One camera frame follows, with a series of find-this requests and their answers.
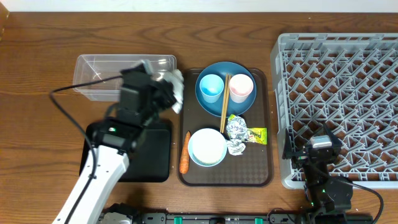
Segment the white paper tissue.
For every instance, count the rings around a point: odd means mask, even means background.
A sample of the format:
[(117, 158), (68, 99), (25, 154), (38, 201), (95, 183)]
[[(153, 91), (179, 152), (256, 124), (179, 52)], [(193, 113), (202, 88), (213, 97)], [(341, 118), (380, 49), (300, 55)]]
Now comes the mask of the white paper tissue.
[(176, 114), (179, 114), (183, 106), (184, 78), (182, 73), (178, 69), (165, 72), (163, 79), (173, 86), (173, 95), (176, 102), (172, 105), (172, 109)]

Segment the yellow green snack wrapper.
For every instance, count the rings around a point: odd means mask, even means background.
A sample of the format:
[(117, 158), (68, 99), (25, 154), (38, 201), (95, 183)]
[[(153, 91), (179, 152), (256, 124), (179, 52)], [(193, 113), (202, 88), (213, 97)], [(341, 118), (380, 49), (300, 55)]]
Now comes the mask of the yellow green snack wrapper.
[(267, 129), (266, 128), (247, 128), (247, 142), (254, 142), (258, 144), (267, 144)]

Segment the light blue cup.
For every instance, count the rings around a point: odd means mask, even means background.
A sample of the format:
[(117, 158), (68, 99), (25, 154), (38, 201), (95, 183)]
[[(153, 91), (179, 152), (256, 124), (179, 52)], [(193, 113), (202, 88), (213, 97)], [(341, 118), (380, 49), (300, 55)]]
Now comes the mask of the light blue cup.
[(224, 81), (218, 75), (209, 74), (200, 80), (199, 87), (203, 99), (207, 103), (215, 103), (224, 90)]

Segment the orange carrot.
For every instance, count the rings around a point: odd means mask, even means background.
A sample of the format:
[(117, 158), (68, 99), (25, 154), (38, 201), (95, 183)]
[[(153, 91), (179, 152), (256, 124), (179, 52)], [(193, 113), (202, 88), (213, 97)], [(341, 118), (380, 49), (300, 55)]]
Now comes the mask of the orange carrot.
[(183, 142), (183, 147), (181, 151), (181, 156), (180, 156), (180, 165), (179, 165), (179, 171), (181, 174), (186, 174), (189, 170), (189, 162), (190, 162), (190, 156), (188, 152), (188, 143), (191, 137), (190, 131), (188, 131), (185, 135), (185, 139)]

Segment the light blue bowl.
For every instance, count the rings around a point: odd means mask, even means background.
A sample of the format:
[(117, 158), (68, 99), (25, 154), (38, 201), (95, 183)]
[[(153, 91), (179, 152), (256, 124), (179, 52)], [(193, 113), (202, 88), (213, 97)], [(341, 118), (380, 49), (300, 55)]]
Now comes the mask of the light blue bowl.
[(226, 139), (215, 129), (200, 129), (190, 137), (188, 153), (191, 160), (199, 166), (216, 166), (226, 156)]

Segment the aluminium foil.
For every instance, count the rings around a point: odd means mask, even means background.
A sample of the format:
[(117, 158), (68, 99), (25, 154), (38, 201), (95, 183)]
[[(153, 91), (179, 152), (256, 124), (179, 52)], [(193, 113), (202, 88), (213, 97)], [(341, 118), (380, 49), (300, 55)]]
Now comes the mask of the aluminium foil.
[(244, 140), (247, 138), (247, 126), (245, 120), (234, 114), (228, 118), (226, 131), (229, 139), (226, 141), (228, 152), (232, 156), (240, 156), (246, 148)]

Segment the wooden chopstick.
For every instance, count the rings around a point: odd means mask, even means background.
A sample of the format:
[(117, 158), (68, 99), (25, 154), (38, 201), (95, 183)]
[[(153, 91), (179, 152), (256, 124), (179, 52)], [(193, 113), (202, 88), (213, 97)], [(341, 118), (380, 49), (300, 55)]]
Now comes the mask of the wooden chopstick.
[(220, 133), (224, 133), (224, 127), (226, 122), (226, 114), (228, 110), (228, 102), (229, 102), (229, 81), (231, 79), (230, 74), (226, 74), (225, 87), (224, 87), (224, 98), (223, 98), (223, 110), (221, 114), (221, 124), (220, 124)]
[(224, 123), (226, 119), (226, 104), (228, 102), (227, 99), (227, 91), (228, 91), (228, 81), (229, 81), (229, 74), (227, 73), (225, 76), (225, 82), (224, 82), (224, 94), (223, 94), (223, 104), (222, 104), (222, 110), (221, 110), (221, 123), (220, 123), (220, 133), (223, 134), (224, 130)]

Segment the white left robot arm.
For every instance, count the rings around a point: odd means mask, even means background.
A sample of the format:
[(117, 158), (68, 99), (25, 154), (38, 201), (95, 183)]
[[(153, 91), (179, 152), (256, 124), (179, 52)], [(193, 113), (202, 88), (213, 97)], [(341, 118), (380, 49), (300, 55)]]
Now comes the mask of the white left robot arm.
[(183, 105), (184, 79), (175, 69), (155, 74), (148, 60), (120, 71), (119, 101), (108, 107), (92, 135), (79, 128), (88, 146), (80, 176), (55, 223), (96, 223), (118, 180), (129, 167), (129, 154), (145, 140), (144, 130), (161, 112)]

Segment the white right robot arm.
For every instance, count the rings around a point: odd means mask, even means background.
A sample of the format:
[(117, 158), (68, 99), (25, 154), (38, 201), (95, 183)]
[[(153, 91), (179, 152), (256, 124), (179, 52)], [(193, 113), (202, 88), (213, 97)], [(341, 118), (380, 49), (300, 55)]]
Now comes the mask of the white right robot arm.
[(328, 164), (337, 160), (342, 143), (323, 125), (300, 149), (292, 145), (289, 132), (285, 132), (283, 159), (291, 160), (294, 169), (303, 169), (305, 195), (311, 207), (295, 218), (295, 223), (347, 223), (345, 211), (351, 208), (352, 181), (346, 177), (332, 177)]

